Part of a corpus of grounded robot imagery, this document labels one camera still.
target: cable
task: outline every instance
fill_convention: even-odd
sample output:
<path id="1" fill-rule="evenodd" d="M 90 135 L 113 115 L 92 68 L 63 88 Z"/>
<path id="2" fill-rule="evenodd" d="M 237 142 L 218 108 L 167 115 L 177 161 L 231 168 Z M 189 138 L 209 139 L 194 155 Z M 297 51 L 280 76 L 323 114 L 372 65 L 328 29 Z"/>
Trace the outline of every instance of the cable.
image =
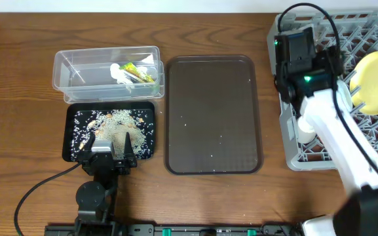
<path id="1" fill-rule="evenodd" d="M 49 177 L 47 178 L 46 180 L 43 180 L 42 182 L 36 184 L 34 187 L 32 187 L 25 195 L 24 197 L 20 200 L 20 202 L 18 203 L 17 205 L 17 208 L 16 208 L 16 211 L 14 213 L 14 226 L 16 227 L 16 231 L 18 233 L 18 235 L 20 236 L 24 236 L 24 234 L 21 232 L 21 229 L 20 229 L 20 226 L 18 225 L 18 213 L 20 211 L 20 207 L 23 205 L 24 201 L 27 199 L 27 197 L 30 195 L 30 193 L 32 193 L 33 191 L 35 191 L 38 187 L 40 187 L 41 185 L 51 181 L 51 180 L 54 180 L 56 179 L 57 177 L 59 176 L 63 176 L 64 174 L 67 174 L 69 172 L 71 172 L 72 170 L 75 170 L 77 167 L 79 167 L 82 163 L 79 162 L 78 164 L 76 164 L 75 166 L 59 173 L 59 174 L 55 174 L 54 176 L 52 177 Z"/>
<path id="2" fill-rule="evenodd" d="M 321 7 L 319 7 L 317 5 L 314 5 L 312 3 L 298 3 L 298 4 L 294 4 L 294 5 L 290 6 L 290 7 L 288 7 L 279 16 L 279 19 L 278 19 L 278 31 L 282 32 L 281 29 L 280 29 L 280 23 L 282 22 L 283 16 L 289 10 L 291 10 L 291 9 L 293 9 L 295 7 L 299 7 L 299 6 L 313 7 L 315 9 L 319 10 L 327 18 L 327 20 L 330 23 L 331 27 L 333 28 L 333 32 L 334 32 L 335 44 L 336 44 L 336 59 L 338 61 L 340 61 L 340 38 L 339 38 L 339 32 L 337 31 L 337 28 L 335 27 L 334 21 L 331 18 L 331 16 L 324 9 L 322 9 Z M 333 77 L 331 78 L 332 87 L 333 87 L 332 88 L 333 89 L 333 103 L 334 103 L 334 108 L 336 110 L 337 116 L 340 118 L 340 121 L 343 124 L 344 128 L 346 129 L 347 133 L 349 134 L 350 138 L 352 138 L 353 142 L 356 144 L 356 146 L 358 147 L 359 151 L 365 157 L 366 161 L 369 163 L 369 165 L 371 166 L 371 168 L 378 174 L 378 167 L 377 167 L 377 165 L 372 161 L 372 159 L 369 157 L 369 155 L 365 152 L 365 150 L 363 149 L 363 147 L 360 145 L 359 141 L 356 139 L 356 137 L 354 136 L 353 132 L 351 131 L 351 129 L 347 125 L 347 123 L 345 121 L 345 118 L 343 117 L 342 111 L 340 110 L 339 104 L 337 103 L 337 79 L 335 78 L 333 64 L 332 64 L 331 59 L 330 59 L 329 56 L 328 56 L 328 60 L 329 60 L 329 63 L 330 63 L 331 72 L 333 73 Z"/>

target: dark gray tray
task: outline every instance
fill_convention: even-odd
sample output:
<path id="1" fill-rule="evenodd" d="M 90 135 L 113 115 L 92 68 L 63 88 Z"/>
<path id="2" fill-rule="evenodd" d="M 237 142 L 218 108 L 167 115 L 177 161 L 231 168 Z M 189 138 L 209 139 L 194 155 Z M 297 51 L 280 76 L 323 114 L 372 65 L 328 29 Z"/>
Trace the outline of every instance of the dark gray tray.
<path id="1" fill-rule="evenodd" d="M 263 164 L 254 65 L 180 56 L 167 65 L 165 165 L 174 174 L 243 174 Z"/>

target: black tray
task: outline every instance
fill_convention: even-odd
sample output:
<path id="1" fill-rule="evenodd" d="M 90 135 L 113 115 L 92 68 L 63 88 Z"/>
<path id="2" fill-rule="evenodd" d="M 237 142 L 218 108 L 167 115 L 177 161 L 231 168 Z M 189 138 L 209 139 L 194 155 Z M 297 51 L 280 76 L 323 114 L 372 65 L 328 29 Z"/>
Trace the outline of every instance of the black tray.
<path id="1" fill-rule="evenodd" d="M 263 164 L 254 64 L 180 56 L 166 69 L 165 165 L 174 174 L 247 174 Z"/>
<path id="2" fill-rule="evenodd" d="M 148 159 L 154 153 L 155 147 L 155 108 L 151 102 L 98 102 L 98 103 L 83 103 L 72 104 L 68 107 L 66 113 L 66 123 L 64 132 L 64 145 L 62 148 L 62 158 L 65 161 L 75 161 L 75 158 L 71 157 L 71 142 L 73 138 L 73 129 L 75 127 L 75 114 L 78 111 L 103 111 L 108 112 L 114 109 L 130 109 L 132 110 L 132 116 L 138 117 L 138 111 L 143 111 L 143 120 L 145 123 L 152 123 L 148 127 L 138 127 L 143 130 L 146 135 L 146 148 L 147 151 L 142 155 L 137 155 L 138 159 Z"/>

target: green clip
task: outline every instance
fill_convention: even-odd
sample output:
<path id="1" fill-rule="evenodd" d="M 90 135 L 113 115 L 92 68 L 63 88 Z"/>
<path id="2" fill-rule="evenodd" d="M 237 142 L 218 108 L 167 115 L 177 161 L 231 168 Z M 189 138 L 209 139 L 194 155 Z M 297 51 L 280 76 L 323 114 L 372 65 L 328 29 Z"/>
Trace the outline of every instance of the green clip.
<path id="1" fill-rule="evenodd" d="M 247 236 L 256 236 L 257 235 L 257 231 L 254 230 L 254 229 L 247 229 Z"/>
<path id="2" fill-rule="evenodd" d="M 171 236 L 171 229 L 162 229 L 162 236 Z"/>

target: clear plastic container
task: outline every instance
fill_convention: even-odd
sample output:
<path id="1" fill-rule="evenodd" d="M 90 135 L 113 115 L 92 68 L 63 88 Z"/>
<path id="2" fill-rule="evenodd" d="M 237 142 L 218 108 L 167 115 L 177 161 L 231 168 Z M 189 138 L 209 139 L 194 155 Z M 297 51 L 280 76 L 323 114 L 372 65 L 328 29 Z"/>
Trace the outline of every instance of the clear plastic container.
<path id="1" fill-rule="evenodd" d="M 146 71 L 154 81 L 118 84 L 110 67 L 129 62 Z M 67 103 L 161 98 L 164 66 L 155 46 L 63 50 L 55 56 L 53 88 L 64 93 Z"/>

